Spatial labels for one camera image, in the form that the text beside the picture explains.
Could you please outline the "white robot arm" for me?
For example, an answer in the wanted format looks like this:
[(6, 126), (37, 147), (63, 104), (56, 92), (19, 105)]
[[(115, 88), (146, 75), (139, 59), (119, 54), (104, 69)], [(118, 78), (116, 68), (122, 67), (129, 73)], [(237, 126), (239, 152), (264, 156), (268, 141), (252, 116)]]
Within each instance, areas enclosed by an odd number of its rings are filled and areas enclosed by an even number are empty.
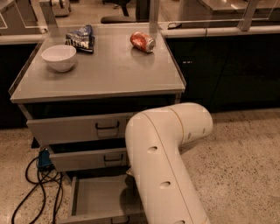
[(148, 109), (129, 120), (126, 148), (149, 224), (211, 224), (179, 148), (212, 129), (210, 113), (196, 103)]

